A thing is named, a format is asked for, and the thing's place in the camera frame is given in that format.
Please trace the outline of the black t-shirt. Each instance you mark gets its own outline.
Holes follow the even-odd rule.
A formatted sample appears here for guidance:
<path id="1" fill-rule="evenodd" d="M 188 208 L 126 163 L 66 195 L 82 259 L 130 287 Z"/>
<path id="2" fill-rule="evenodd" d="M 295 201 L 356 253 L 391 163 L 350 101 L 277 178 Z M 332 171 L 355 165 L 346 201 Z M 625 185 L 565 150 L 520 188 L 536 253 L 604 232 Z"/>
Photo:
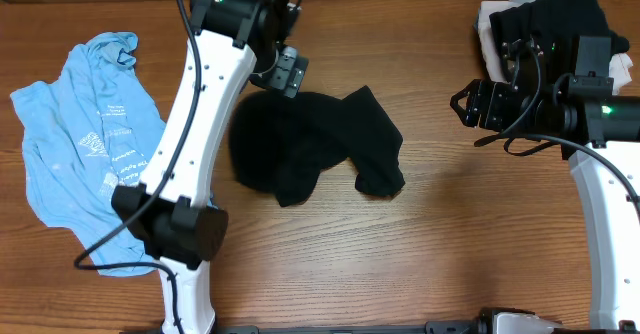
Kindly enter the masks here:
<path id="1" fill-rule="evenodd" d="M 396 196 L 405 185 L 402 143 L 367 86 L 342 99 L 316 92 L 293 98 L 256 92 L 239 102 L 228 132 L 236 180 L 273 195 L 282 207 L 305 202 L 321 172 L 347 159 L 357 170 L 356 190 Z"/>

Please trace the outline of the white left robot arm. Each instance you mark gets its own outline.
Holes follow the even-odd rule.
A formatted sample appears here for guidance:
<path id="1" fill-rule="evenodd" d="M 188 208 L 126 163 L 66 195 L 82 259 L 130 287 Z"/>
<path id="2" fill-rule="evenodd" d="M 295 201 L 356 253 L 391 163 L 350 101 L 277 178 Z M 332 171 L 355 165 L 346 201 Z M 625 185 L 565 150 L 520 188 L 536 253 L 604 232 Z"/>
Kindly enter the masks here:
<path id="1" fill-rule="evenodd" d="M 190 0 L 184 72 L 166 127 L 135 186 L 111 204 L 162 280 L 161 333 L 211 333 L 210 262 L 228 226 L 210 199 L 217 151 L 239 94 L 252 83 L 296 95 L 308 61 L 285 44 L 299 0 Z"/>

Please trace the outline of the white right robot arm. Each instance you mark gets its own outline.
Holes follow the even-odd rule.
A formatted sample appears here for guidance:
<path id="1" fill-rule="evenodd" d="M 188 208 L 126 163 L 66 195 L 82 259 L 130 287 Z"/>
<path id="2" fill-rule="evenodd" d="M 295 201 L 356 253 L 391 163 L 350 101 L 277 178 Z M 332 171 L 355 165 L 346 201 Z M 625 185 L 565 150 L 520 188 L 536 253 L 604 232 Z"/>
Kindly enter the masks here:
<path id="1" fill-rule="evenodd" d="M 453 95 L 463 125 L 480 127 L 523 156 L 558 146 L 578 188 L 587 229 L 592 333 L 639 330 L 639 100 L 616 96 L 611 41 L 579 36 L 544 50 L 536 37 L 500 48 L 506 83 L 476 79 Z"/>

